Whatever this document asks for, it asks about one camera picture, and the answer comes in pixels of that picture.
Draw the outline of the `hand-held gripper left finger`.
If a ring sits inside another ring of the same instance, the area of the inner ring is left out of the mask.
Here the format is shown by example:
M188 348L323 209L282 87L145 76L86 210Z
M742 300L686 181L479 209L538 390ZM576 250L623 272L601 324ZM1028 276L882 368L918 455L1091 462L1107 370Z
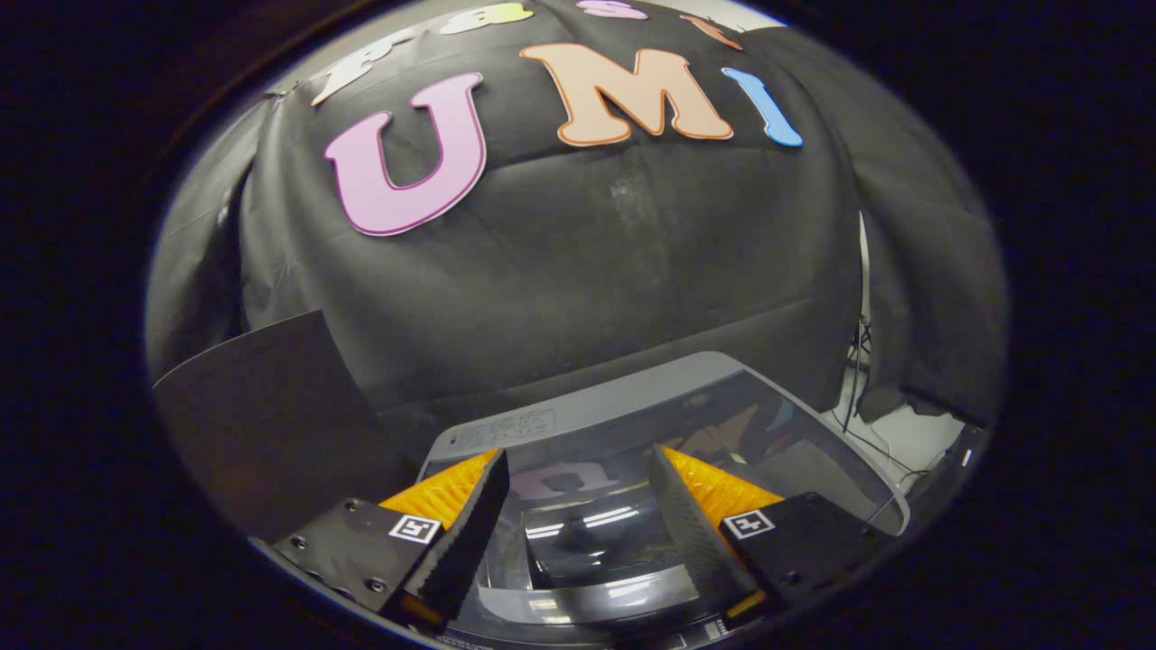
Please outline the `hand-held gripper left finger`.
M507 453L491 449L383 502L342 498L255 547L331 600L439 631L470 592L507 492Z

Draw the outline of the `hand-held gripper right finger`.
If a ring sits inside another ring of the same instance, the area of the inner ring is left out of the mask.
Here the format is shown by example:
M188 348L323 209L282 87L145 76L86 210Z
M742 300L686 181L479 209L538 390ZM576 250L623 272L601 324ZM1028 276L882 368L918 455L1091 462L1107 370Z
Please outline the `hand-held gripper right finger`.
M895 535L816 492L780 497L657 445L651 486L701 600L726 625L780 625L861 579Z

